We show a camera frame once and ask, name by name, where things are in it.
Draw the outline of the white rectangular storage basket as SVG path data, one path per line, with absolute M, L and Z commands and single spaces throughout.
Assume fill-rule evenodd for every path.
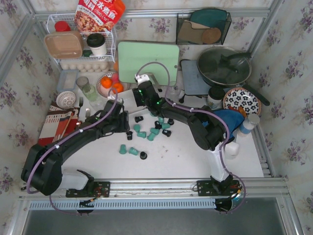
M 149 110 L 146 107 L 144 106 L 137 107 L 132 90 L 127 90 L 122 93 L 118 93 L 118 98 L 123 99 L 124 108 L 126 111 L 129 112 L 130 115 L 149 113 Z

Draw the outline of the clear drinking glass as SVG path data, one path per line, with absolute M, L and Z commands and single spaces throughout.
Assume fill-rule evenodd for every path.
M 168 86 L 166 97 L 171 100 L 178 99 L 180 92 L 181 88 L 179 85 L 174 84 L 173 86 Z

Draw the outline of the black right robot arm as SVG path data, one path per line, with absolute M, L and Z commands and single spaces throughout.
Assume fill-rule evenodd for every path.
M 225 121 L 207 106 L 188 108 L 160 97 L 147 74 L 136 75 L 135 81 L 138 87 L 133 89 L 133 93 L 137 106 L 147 107 L 156 117 L 170 118 L 188 125 L 195 143 L 209 155 L 213 191 L 217 195 L 228 193 L 234 185 L 234 176 L 224 163 L 224 145 L 230 136 Z

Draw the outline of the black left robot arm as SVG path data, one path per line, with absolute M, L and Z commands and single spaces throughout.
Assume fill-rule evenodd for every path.
M 33 145 L 21 173 L 26 192 L 51 195 L 62 182 L 62 165 L 70 156 L 97 139 L 129 130 L 129 114 L 123 102 L 109 100 L 103 110 L 87 118 L 78 130 L 51 144 Z

